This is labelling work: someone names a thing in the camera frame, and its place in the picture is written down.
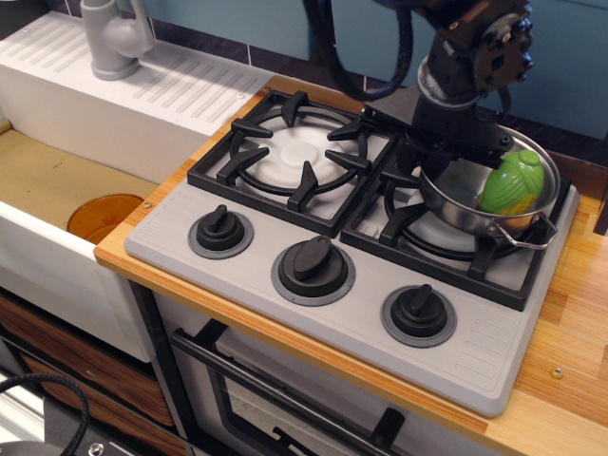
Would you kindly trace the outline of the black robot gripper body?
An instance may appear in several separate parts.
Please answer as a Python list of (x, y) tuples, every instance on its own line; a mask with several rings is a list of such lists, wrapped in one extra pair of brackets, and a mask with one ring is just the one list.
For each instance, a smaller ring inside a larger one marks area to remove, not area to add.
[(506, 130), (482, 119), (474, 104), (452, 109), (433, 104), (419, 92), (394, 92), (365, 107), (379, 123), (404, 132), (408, 143), (424, 154), (498, 166), (515, 144)]

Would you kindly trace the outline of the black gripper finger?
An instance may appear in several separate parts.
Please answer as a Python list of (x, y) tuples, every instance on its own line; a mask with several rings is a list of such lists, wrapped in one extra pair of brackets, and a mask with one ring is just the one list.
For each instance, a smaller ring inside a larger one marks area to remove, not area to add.
[(406, 177), (411, 176), (427, 152), (427, 148), (420, 138), (403, 134), (399, 139), (396, 152), (398, 170)]
[(459, 156), (453, 152), (424, 153), (420, 159), (420, 183), (435, 182)]

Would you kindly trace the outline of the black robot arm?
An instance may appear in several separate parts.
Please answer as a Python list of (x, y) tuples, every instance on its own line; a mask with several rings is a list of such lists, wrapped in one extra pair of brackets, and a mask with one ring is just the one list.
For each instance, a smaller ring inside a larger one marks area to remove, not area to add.
[(379, 122), (404, 131), (408, 145), (434, 160), (496, 169), (514, 144), (498, 123), (510, 84), (533, 66), (525, 1), (388, 1), (399, 17), (415, 12), (435, 30), (416, 83), (365, 104)]

